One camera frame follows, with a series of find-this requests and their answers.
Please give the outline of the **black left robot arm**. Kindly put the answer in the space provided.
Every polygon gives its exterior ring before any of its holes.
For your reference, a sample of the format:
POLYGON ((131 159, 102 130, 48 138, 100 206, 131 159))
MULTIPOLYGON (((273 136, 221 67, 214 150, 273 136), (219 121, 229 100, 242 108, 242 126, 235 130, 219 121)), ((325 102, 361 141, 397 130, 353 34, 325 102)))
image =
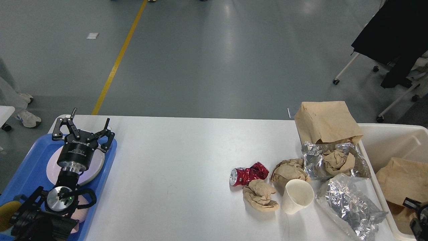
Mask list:
POLYGON ((81 130, 58 117, 33 144, 1 196, 1 238, 81 241, 113 163, 115 133, 81 130))

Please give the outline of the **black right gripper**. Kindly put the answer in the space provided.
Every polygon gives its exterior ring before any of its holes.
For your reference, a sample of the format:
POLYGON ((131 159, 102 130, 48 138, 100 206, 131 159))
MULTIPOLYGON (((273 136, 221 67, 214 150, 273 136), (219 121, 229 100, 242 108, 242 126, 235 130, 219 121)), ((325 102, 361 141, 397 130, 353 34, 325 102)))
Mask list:
POLYGON ((416 218, 410 223, 410 228, 416 241, 428 240, 428 204, 406 197, 403 206, 416 211, 416 218))

